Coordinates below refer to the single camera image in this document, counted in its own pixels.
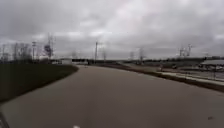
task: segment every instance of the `asphalt road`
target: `asphalt road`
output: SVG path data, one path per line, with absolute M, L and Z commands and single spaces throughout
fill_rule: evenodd
M 133 72 L 80 67 L 4 104 L 2 111 L 11 128 L 223 128 L 224 94 Z

